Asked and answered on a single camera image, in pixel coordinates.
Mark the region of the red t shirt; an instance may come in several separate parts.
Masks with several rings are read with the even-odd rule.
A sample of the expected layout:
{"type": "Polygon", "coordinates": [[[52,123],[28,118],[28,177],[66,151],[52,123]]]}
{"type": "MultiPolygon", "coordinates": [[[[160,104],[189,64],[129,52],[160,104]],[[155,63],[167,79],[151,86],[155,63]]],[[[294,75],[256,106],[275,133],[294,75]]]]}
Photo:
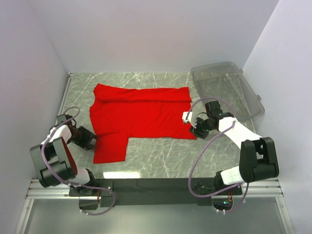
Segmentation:
{"type": "Polygon", "coordinates": [[[124,161],[130,138],[196,138],[182,120],[191,107],[188,87],[126,89],[98,84],[94,96],[94,164],[124,161]]]}

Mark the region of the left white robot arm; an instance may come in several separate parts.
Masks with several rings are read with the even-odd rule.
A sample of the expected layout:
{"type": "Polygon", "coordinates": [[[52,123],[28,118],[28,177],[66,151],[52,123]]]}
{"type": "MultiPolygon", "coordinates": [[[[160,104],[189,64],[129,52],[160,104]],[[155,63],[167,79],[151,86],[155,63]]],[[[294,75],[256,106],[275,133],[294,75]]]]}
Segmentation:
{"type": "Polygon", "coordinates": [[[67,182],[80,187],[87,196],[94,195],[98,189],[96,179],[90,170],[77,167],[68,143],[89,151],[95,149],[97,140],[93,132],[83,126],[77,127],[73,116],[57,116],[57,124],[50,128],[47,139],[30,149],[40,184],[46,188],[67,182]]]}

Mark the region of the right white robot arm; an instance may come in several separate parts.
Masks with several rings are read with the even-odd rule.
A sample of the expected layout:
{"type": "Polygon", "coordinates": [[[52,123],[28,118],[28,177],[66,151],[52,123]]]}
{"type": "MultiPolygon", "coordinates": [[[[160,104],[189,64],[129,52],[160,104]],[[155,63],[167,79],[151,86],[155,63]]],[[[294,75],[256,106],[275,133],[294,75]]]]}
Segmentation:
{"type": "Polygon", "coordinates": [[[239,165],[218,172],[214,182],[214,192],[207,195],[195,194],[192,189],[192,176],[188,178],[190,193],[198,198],[206,198],[214,195],[224,195],[230,189],[243,183],[252,183],[279,175],[279,166],[274,140],[270,137],[261,137],[250,131],[236,118],[236,112],[221,110],[219,98],[209,98],[206,103],[207,119],[196,118],[195,125],[190,132],[198,138],[205,139],[210,131],[218,131],[209,144],[212,144],[221,135],[226,135],[239,149],[239,165]]]}

